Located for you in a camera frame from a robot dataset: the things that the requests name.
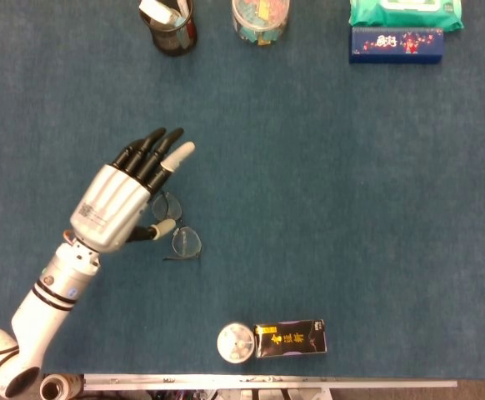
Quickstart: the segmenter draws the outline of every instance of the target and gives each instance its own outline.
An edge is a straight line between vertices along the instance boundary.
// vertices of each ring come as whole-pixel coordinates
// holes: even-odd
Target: wet wipes package
[[[354,27],[463,28],[461,0],[350,0]]]

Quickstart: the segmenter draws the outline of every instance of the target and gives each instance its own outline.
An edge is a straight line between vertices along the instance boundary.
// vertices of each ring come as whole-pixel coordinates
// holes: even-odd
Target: blue carpet
[[[45,370],[485,378],[485,1],[436,66],[349,65],[347,1],[294,1],[276,46],[197,1],[197,47],[137,1],[0,1],[0,328],[101,165],[158,126],[204,244],[107,255]],[[151,223],[153,216],[145,217]],[[227,323],[323,318],[325,356],[227,365]]]

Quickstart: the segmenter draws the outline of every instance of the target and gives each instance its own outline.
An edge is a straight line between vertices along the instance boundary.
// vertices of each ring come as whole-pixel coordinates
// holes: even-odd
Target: tape roll
[[[83,390],[83,379],[79,375],[48,375],[41,382],[39,395],[43,400],[70,400]]]
[[[230,323],[218,334],[218,352],[229,363],[244,363],[253,355],[255,347],[253,332],[241,323]]]

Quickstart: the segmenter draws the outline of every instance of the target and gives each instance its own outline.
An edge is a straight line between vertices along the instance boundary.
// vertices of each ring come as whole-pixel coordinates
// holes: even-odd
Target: product box
[[[444,55],[444,32],[436,27],[353,27],[350,63],[434,64]]]
[[[260,323],[253,331],[258,358],[327,351],[326,327],[322,319]]]

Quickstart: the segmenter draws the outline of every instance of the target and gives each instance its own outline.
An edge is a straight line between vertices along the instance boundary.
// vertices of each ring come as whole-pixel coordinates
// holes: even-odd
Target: robotic arm
[[[194,151],[186,142],[164,158],[183,130],[163,137],[165,132],[159,128],[130,143],[102,167],[70,218],[75,238],[59,246],[12,318],[17,340],[0,329],[2,397],[17,396],[35,382],[53,336],[98,272],[100,254],[126,242],[156,240],[173,228],[163,222],[136,227],[148,201]]]

